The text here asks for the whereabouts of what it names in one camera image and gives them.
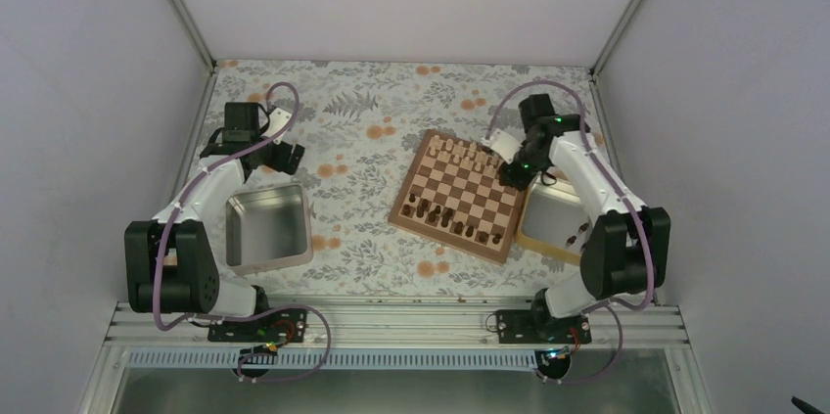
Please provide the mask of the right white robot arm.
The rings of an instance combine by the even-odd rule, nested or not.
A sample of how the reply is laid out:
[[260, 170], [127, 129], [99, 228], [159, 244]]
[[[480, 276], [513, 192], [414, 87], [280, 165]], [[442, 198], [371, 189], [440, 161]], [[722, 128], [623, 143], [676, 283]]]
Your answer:
[[563, 170], [588, 215], [591, 232], [581, 253], [579, 275], [538, 292], [530, 308], [530, 329], [553, 343], [568, 322], [613, 302], [641, 310], [665, 280], [670, 218], [648, 207], [624, 186], [596, 151], [580, 115], [556, 113], [546, 94], [519, 104], [523, 141], [498, 130], [492, 149], [505, 162], [499, 180], [526, 190], [548, 169]]

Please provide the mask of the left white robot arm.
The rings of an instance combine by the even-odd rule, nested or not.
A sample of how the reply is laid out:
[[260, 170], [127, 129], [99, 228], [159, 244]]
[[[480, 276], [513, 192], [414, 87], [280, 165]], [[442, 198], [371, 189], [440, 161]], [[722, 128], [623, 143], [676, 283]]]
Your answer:
[[208, 137], [196, 175], [153, 218], [133, 221], [124, 232], [133, 311], [152, 314], [162, 331], [203, 317], [233, 321], [250, 341], [270, 332], [273, 316], [263, 289], [221, 276], [206, 224], [257, 168], [296, 172], [304, 148], [282, 139], [295, 115], [262, 104], [226, 104], [224, 124]]

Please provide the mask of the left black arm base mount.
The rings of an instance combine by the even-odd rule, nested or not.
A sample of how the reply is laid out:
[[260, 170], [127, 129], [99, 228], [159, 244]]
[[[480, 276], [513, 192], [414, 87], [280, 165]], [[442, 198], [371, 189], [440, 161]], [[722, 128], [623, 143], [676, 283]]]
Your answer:
[[240, 351], [239, 359], [252, 353], [257, 357], [245, 362], [245, 365], [273, 364], [281, 347], [303, 342], [306, 320], [306, 310], [290, 308], [252, 322], [211, 324], [207, 340], [211, 343], [248, 344], [248, 348]]

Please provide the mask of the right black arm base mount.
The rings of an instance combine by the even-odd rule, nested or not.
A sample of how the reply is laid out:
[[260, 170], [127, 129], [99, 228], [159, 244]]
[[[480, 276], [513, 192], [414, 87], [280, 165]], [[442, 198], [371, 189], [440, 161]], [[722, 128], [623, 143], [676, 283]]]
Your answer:
[[534, 353], [535, 369], [545, 381], [564, 378], [573, 355], [592, 342], [586, 316], [557, 319], [547, 309], [500, 309], [488, 315], [484, 328], [502, 345], [546, 345]]

